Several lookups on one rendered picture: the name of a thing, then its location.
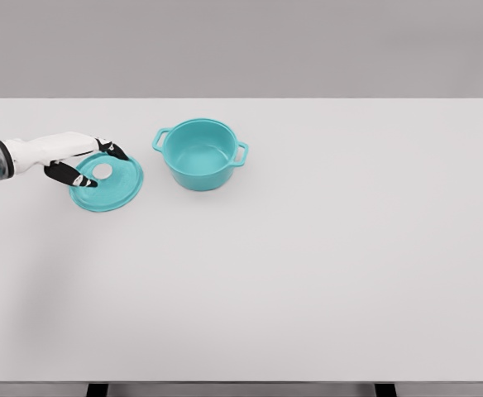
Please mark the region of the teal pot lid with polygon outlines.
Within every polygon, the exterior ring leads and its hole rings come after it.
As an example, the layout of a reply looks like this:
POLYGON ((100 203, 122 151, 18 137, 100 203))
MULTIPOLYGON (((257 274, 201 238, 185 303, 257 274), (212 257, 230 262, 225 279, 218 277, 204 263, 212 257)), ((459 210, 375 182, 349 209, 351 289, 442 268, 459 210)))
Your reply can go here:
POLYGON ((85 210, 102 213, 118 209, 131 202, 141 189, 143 171, 133 158, 119 160, 105 153, 97 153, 81 160, 76 169, 98 183, 96 188, 69 187, 72 201, 85 210), (98 165, 110 165, 111 174, 98 179, 93 171, 98 165))

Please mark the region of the teal pot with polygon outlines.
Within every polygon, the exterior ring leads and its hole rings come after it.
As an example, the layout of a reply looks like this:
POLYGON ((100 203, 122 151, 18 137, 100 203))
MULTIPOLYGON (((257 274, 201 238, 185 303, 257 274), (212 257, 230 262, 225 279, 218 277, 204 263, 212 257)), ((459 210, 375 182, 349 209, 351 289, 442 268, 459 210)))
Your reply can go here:
POLYGON ((195 118, 161 128, 151 143, 162 154, 175 181, 193 191, 223 186, 242 167, 249 146, 239 141, 226 124, 195 118))

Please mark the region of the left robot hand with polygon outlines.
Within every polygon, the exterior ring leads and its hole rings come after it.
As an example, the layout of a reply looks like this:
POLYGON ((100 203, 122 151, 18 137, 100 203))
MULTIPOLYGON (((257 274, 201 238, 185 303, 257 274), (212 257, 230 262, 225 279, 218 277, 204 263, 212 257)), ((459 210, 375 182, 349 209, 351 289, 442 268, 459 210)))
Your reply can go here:
POLYGON ((43 150, 41 163, 45 175, 57 182, 74 187, 96 188, 98 183, 81 174, 74 167, 64 163, 71 157, 102 152, 119 160, 129 160, 129 157, 112 141, 85 135, 78 132, 64 132, 45 136, 39 141, 43 150))

